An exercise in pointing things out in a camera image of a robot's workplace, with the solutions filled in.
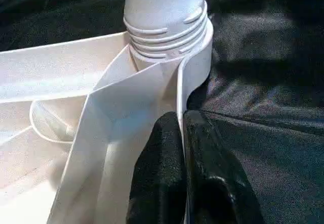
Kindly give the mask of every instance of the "white plastic tube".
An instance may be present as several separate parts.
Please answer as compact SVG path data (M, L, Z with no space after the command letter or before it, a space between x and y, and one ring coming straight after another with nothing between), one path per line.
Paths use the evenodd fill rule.
M126 0L124 16L137 63L182 59L206 35L205 0Z

